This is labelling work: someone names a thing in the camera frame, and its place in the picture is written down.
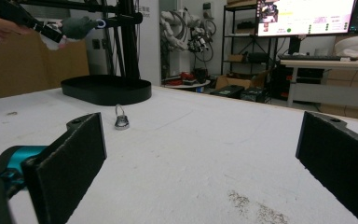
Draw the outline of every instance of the white table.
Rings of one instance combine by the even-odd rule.
[[[114,129],[114,107],[61,90],[0,99],[0,154],[49,145],[66,122],[101,112],[108,157],[69,223],[358,223],[295,157],[303,111],[152,92],[123,106],[126,131]],[[10,205],[18,223],[36,223],[27,191]]]
[[[292,80],[290,82],[287,106],[291,107],[294,100],[326,103],[333,105],[358,106],[358,88],[342,87],[331,85],[315,85],[297,83],[298,68],[322,68],[322,69],[346,69],[358,70],[356,62],[337,61],[302,61],[302,60],[281,60],[281,64],[293,67]]]
[[[177,89],[177,90],[195,90],[195,92],[204,92],[204,88],[211,83],[211,80],[206,80],[204,83],[195,83],[191,86],[189,85],[162,85],[162,87],[170,88],[170,89]]]

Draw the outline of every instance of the keyboard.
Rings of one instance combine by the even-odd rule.
[[[346,56],[310,56],[310,55],[290,55],[281,54],[278,55],[281,60],[302,60],[302,61],[357,61],[357,58],[346,57]]]

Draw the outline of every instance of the padlock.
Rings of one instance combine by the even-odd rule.
[[[121,111],[123,112],[122,115],[117,114],[117,109],[120,107]],[[130,122],[127,116],[124,114],[124,110],[121,107],[121,105],[116,105],[116,123],[115,123],[115,129],[116,130],[126,130],[130,128]]]

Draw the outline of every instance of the black tray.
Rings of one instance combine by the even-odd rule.
[[[95,105],[132,105],[152,96],[149,81],[109,75],[73,77],[61,86],[63,94]]]

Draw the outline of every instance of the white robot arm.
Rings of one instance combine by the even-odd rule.
[[[190,15],[186,9],[179,11],[162,11],[159,23],[161,25],[161,37],[166,39],[170,45],[170,50],[188,50],[187,38],[188,29],[192,29],[196,34],[203,34],[204,30],[199,28],[200,17]],[[180,30],[175,34],[172,26]]]

